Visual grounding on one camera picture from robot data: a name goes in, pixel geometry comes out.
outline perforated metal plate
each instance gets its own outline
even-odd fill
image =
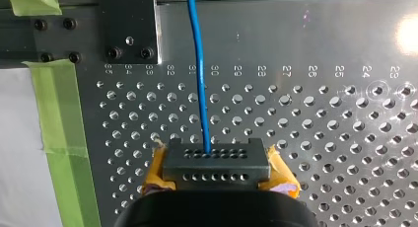
[[[198,4],[212,141],[277,145],[322,227],[416,226],[416,2]],[[98,63],[95,8],[65,11],[80,23],[73,32],[57,19],[35,35],[40,50],[82,53],[78,78],[104,227],[139,196],[153,138],[201,141],[186,6],[158,10],[159,66]]]

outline black screw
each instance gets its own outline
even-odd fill
[[[46,31],[48,29],[48,23],[42,19],[36,19],[34,22],[34,27],[38,31]]]
[[[107,57],[111,59],[119,59],[121,56],[122,56],[122,50],[120,50],[120,48],[118,47],[110,48],[107,51]]]
[[[141,57],[143,59],[150,59],[154,56],[154,51],[150,47],[142,48],[141,50]]]
[[[81,54],[79,52],[71,52],[68,55],[68,59],[70,59],[72,63],[79,63],[81,61]]]
[[[53,56],[49,52],[45,52],[45,53],[40,55],[40,61],[41,62],[50,62],[52,60],[53,60]]]
[[[77,22],[72,18],[66,18],[62,22],[62,26],[67,30],[74,30],[77,27]]]

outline green tape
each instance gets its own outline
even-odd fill
[[[100,227],[74,64],[31,68],[44,151],[64,227]]]
[[[10,0],[16,16],[62,15],[58,0]]]

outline metal bracket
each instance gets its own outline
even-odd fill
[[[157,64],[155,0],[99,0],[106,61]]]

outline blue cable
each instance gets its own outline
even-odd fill
[[[191,27],[193,29],[194,48],[196,52],[196,67],[197,67],[197,91],[199,98],[200,121],[203,130],[203,145],[205,153],[211,152],[210,134],[208,114],[206,112],[206,96],[205,96],[205,68],[203,58],[203,43],[202,35],[200,33],[199,17],[197,16],[196,0],[187,0],[188,15],[190,17]]]

